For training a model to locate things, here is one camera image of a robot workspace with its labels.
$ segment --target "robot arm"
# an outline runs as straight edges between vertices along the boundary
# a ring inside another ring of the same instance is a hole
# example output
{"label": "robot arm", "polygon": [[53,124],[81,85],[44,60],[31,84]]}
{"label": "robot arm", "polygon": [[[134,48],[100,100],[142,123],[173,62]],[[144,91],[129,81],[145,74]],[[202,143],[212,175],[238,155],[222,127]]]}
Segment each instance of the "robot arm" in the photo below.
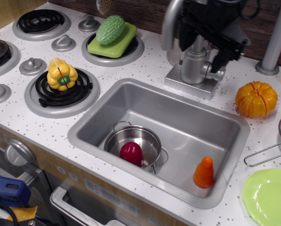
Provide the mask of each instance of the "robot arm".
{"label": "robot arm", "polygon": [[168,34],[164,31],[168,28],[165,23],[174,19],[180,22],[180,48],[183,51],[194,43],[198,35],[214,44],[219,49],[212,62],[211,73],[215,73],[230,60],[238,60],[245,47],[250,45],[249,38],[239,26],[239,17],[246,2],[207,0],[207,4],[201,4],[191,0],[172,0],[169,5],[172,10],[166,12],[162,35]]}

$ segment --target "toy pumpkin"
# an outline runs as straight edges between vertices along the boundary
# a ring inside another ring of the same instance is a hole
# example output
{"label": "toy pumpkin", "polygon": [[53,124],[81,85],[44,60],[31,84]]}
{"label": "toy pumpkin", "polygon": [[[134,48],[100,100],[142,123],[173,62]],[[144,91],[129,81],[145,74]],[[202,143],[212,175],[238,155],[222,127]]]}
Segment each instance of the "toy pumpkin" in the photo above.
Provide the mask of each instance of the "toy pumpkin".
{"label": "toy pumpkin", "polygon": [[239,88],[235,103],[242,114],[250,118],[258,118],[272,112],[276,107],[277,99],[277,93],[269,84],[256,81]]}

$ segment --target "black cable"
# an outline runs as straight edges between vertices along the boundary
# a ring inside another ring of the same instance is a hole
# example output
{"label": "black cable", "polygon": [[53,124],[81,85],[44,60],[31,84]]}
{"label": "black cable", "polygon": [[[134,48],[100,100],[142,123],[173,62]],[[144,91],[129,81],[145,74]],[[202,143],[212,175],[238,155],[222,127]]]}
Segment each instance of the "black cable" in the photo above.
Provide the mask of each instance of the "black cable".
{"label": "black cable", "polygon": [[19,226],[18,221],[17,221],[17,217],[15,216],[14,212],[12,211],[12,209],[10,207],[8,207],[5,204],[0,203],[0,208],[4,209],[5,211],[7,211],[10,214],[10,216],[13,219],[14,226]]}
{"label": "black cable", "polygon": [[261,0],[257,0],[257,9],[254,12],[254,14],[252,14],[250,16],[244,16],[242,14],[242,12],[241,12],[241,9],[239,8],[239,15],[240,15],[241,18],[243,18],[245,20],[251,20],[251,19],[255,18],[258,15],[260,9],[261,9]]}

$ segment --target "sink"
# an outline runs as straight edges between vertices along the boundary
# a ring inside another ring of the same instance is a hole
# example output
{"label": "sink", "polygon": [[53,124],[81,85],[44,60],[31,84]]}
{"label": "sink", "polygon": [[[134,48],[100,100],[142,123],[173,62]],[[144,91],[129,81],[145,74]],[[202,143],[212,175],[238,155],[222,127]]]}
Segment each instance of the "sink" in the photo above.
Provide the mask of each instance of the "sink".
{"label": "sink", "polygon": [[[104,143],[119,121],[146,127],[159,137],[162,151],[156,175],[104,151]],[[249,133],[248,123],[237,115],[135,79],[122,79],[70,128],[68,140],[193,206],[212,208],[223,198]],[[209,188],[193,181],[205,156],[214,164],[214,184]]]}

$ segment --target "pot handle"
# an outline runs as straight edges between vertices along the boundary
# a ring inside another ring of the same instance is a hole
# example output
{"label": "pot handle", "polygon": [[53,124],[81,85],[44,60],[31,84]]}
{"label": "pot handle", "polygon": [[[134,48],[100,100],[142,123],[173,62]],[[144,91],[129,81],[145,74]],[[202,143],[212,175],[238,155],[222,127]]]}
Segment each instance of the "pot handle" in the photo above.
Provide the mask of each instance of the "pot handle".
{"label": "pot handle", "polygon": [[253,166],[260,165],[260,164],[262,164],[262,163],[264,163],[264,162],[270,161],[270,160],[272,160],[272,159],[276,159],[276,158],[278,158],[278,157],[281,157],[281,154],[280,154],[280,155],[277,155],[277,156],[272,157],[272,158],[270,158],[270,159],[267,159],[267,160],[265,160],[265,161],[261,161],[261,162],[259,162],[259,163],[256,163],[256,164],[254,164],[254,165],[250,165],[250,164],[248,164],[248,163],[246,162],[246,160],[247,160],[248,158],[250,158],[251,156],[256,155],[256,154],[259,154],[259,153],[261,153],[261,152],[264,152],[264,151],[266,151],[266,150],[268,150],[268,149],[270,149],[270,148],[276,147],[276,146],[278,146],[278,145],[281,145],[281,142],[278,143],[278,144],[275,144],[275,145],[273,145],[273,146],[270,146],[270,147],[268,147],[268,148],[265,148],[265,149],[263,149],[262,151],[259,151],[259,152],[256,152],[256,153],[254,153],[254,154],[248,155],[247,157],[244,158],[244,163],[245,163],[247,166],[253,167]]}
{"label": "pot handle", "polygon": [[116,126],[117,124],[120,124],[121,122],[129,123],[130,126],[132,125],[129,121],[119,121],[119,122],[117,122],[117,123],[115,123],[115,124],[113,125],[113,131],[115,131],[115,126]]}

